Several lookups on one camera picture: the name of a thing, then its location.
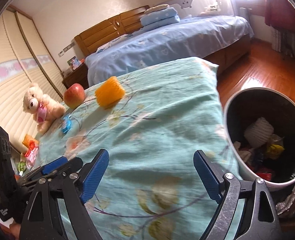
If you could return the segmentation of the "yellow snack bag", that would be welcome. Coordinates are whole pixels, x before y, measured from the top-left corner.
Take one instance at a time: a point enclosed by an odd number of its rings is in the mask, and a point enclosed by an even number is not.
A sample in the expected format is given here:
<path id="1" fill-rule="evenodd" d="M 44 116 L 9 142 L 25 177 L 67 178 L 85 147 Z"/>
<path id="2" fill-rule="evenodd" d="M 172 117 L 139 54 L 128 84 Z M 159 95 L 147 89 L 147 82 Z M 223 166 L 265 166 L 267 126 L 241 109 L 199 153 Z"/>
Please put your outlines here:
<path id="1" fill-rule="evenodd" d="M 276 160 L 284 151 L 283 138 L 272 134 L 266 145 L 265 157 Z"/>

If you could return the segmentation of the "green white small item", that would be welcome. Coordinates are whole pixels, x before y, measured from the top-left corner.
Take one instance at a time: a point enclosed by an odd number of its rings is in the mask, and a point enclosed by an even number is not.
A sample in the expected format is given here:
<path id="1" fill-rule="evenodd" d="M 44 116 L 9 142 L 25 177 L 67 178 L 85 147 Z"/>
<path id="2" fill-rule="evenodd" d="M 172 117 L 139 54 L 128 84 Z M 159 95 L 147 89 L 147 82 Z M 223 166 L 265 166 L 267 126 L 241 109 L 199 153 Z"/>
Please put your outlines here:
<path id="1" fill-rule="evenodd" d="M 17 166 L 17 170 L 18 170 L 18 174 L 19 174 L 20 177 L 23 176 L 26 169 L 27 169 L 26 162 L 25 161 L 19 161 L 18 166 Z"/>

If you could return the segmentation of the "red pink gift packet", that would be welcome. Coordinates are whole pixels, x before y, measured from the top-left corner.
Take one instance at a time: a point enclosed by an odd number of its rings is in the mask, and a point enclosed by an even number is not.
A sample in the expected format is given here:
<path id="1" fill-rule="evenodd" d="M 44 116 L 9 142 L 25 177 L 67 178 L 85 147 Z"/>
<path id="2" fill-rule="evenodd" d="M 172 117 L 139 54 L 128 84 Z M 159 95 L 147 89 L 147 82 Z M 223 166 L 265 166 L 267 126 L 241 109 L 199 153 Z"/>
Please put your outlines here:
<path id="1" fill-rule="evenodd" d="M 30 141 L 28 151 L 24 154 L 26 158 L 26 166 L 28 169 L 32 169 L 35 165 L 35 161 L 38 155 L 39 146 L 36 142 Z"/>

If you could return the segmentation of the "teal floral bedspread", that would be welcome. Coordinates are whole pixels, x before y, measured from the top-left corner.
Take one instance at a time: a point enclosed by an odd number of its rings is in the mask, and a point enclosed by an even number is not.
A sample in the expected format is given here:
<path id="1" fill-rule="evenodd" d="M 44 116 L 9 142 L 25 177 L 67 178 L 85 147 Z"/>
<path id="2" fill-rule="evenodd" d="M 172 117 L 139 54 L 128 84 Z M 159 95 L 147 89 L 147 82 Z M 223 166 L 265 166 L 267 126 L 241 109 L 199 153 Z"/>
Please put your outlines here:
<path id="1" fill-rule="evenodd" d="M 59 157 L 89 163 L 100 149 L 109 165 L 87 211 L 103 239 L 199 239 L 215 213 L 193 164 L 203 150 L 238 174 L 216 89 L 216 64 L 198 57 L 122 75 L 125 96 L 97 104 L 95 87 L 69 111 L 71 128 L 56 121 L 39 139 L 35 166 Z"/>

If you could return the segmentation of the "blue candy wrapper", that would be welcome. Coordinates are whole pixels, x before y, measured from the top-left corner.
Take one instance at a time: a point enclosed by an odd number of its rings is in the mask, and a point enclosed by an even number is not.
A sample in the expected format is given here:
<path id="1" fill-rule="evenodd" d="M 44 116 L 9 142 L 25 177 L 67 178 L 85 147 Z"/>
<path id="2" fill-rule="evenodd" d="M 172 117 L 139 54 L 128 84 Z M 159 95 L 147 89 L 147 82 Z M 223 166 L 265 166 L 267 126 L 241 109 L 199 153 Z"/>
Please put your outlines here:
<path id="1" fill-rule="evenodd" d="M 67 115 L 63 118 L 61 131 L 63 134 L 66 134 L 71 128 L 71 119 L 70 116 Z"/>

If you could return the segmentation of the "red yellow apple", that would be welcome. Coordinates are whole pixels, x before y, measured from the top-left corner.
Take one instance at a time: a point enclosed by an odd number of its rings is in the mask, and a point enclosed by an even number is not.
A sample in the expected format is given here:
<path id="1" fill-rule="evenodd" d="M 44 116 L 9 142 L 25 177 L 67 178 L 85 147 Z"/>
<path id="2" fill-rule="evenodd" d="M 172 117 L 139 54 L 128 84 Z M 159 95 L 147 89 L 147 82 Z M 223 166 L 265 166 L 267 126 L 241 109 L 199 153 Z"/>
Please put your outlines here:
<path id="1" fill-rule="evenodd" d="M 84 88 L 78 83 L 73 84 L 65 91 L 63 100 L 69 108 L 76 109 L 85 100 Z"/>

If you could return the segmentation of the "cream teddy bear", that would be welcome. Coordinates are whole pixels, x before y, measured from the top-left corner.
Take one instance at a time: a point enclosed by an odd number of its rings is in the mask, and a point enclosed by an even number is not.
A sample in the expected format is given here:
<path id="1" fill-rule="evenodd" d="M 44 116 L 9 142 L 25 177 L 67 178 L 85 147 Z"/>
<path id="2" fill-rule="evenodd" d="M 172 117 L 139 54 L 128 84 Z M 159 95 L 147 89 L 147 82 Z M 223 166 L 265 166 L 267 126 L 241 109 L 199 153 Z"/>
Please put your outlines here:
<path id="1" fill-rule="evenodd" d="M 44 135 L 56 119 L 64 116 L 66 108 L 44 94 L 37 83 L 31 83 L 24 94 L 23 111 L 33 116 L 37 122 L 37 132 Z"/>

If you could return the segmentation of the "orange foam fruit net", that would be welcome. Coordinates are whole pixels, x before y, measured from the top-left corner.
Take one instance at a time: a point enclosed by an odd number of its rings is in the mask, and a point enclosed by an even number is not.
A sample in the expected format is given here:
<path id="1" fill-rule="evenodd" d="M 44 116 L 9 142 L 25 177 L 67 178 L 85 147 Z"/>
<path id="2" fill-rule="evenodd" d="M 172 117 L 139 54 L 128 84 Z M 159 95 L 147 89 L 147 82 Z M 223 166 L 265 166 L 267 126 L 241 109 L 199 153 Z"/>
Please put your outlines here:
<path id="1" fill-rule="evenodd" d="M 125 89 L 120 84 L 116 76 L 107 79 L 99 88 L 95 90 L 95 97 L 98 105 L 108 108 L 125 96 Z"/>

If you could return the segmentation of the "wooden nightstand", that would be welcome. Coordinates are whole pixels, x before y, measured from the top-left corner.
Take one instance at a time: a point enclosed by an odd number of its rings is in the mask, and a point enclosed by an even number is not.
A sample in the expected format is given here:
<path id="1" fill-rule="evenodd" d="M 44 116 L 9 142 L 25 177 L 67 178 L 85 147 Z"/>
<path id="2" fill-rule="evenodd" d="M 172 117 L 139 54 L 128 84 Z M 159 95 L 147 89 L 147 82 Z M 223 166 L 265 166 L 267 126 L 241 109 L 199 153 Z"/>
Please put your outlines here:
<path id="1" fill-rule="evenodd" d="M 62 83 L 64 84 L 66 89 L 68 89 L 75 83 L 80 84 L 84 89 L 88 89 L 89 84 L 87 75 L 88 67 L 85 63 L 83 63 L 78 68 L 69 73 L 66 77 L 64 77 Z"/>

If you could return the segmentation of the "framed photo on nightstand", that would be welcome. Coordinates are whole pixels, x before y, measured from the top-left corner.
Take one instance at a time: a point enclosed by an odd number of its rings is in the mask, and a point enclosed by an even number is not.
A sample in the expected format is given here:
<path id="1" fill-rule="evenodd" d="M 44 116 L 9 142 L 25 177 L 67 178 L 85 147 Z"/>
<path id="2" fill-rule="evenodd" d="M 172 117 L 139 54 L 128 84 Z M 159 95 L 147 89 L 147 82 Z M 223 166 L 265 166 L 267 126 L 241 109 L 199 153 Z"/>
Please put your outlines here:
<path id="1" fill-rule="evenodd" d="M 72 70 L 75 70 L 82 64 L 82 62 L 76 56 L 74 56 L 67 61 L 67 64 Z"/>

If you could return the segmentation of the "wooden headboard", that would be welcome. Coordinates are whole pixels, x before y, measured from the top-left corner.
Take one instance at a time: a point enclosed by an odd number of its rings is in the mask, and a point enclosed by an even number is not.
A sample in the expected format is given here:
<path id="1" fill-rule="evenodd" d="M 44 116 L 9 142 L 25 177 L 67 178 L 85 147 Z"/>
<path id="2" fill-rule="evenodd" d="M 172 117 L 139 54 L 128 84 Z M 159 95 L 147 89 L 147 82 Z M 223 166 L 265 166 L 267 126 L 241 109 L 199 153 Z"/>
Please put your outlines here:
<path id="1" fill-rule="evenodd" d="M 140 19 L 149 9 L 148 5 L 138 7 L 104 20 L 74 37 L 84 56 L 124 34 L 131 34 L 142 28 Z"/>

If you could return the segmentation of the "louvered wardrobe doors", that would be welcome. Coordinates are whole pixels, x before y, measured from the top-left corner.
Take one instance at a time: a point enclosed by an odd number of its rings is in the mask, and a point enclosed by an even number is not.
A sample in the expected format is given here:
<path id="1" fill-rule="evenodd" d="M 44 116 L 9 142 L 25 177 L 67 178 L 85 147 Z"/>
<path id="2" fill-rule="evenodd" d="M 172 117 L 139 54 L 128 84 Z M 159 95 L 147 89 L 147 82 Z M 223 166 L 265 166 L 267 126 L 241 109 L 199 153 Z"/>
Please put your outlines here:
<path id="1" fill-rule="evenodd" d="M 61 102 L 66 87 L 32 19 L 6 9 L 0 15 L 0 127 L 12 146 L 26 151 L 24 136 L 37 134 L 32 115 L 23 111 L 23 96 L 32 83 Z"/>

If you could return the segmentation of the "blue bed quilt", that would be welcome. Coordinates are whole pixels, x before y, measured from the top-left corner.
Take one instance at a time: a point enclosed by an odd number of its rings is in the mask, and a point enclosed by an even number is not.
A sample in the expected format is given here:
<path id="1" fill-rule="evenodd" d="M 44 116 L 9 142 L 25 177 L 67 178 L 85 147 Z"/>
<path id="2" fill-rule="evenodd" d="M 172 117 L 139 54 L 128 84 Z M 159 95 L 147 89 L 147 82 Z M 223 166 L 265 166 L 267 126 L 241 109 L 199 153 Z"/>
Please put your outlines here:
<path id="1" fill-rule="evenodd" d="M 86 57 L 88 84 L 94 86 L 111 76 L 177 59 L 204 59 L 245 35 L 254 35 L 245 18 L 224 15 L 185 18 L 179 23 L 139 32 Z"/>

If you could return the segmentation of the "blue pillows stack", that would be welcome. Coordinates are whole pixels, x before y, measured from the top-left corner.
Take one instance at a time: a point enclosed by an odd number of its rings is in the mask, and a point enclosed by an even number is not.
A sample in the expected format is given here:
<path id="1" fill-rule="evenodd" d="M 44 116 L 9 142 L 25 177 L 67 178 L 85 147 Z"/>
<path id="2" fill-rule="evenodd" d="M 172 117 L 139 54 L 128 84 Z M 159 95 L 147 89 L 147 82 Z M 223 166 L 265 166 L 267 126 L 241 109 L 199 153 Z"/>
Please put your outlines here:
<path id="1" fill-rule="evenodd" d="M 168 4 L 161 4 L 147 9 L 140 19 L 142 31 L 150 31 L 179 22 L 180 17 L 177 10 Z"/>

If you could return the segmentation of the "dark red hanging coat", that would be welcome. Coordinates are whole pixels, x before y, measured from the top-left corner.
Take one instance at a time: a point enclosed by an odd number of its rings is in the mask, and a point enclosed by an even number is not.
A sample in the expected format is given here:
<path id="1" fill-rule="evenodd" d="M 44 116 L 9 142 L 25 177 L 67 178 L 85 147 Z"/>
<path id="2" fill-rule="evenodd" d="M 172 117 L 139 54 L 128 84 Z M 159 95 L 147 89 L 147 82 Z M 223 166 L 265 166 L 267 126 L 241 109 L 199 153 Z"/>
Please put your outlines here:
<path id="1" fill-rule="evenodd" d="M 266 0 L 265 24 L 295 33 L 295 9 L 288 0 Z"/>

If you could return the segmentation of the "grey bed guard rail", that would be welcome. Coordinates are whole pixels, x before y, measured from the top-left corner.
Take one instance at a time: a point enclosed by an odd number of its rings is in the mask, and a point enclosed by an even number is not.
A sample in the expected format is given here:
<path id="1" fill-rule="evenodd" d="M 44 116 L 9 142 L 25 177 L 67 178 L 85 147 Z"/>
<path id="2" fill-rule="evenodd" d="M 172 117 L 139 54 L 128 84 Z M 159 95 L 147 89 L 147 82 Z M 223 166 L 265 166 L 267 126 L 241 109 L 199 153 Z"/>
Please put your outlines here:
<path id="1" fill-rule="evenodd" d="M 239 16 L 235 0 L 171 0 L 161 2 L 176 9 L 180 19 L 207 16 Z"/>

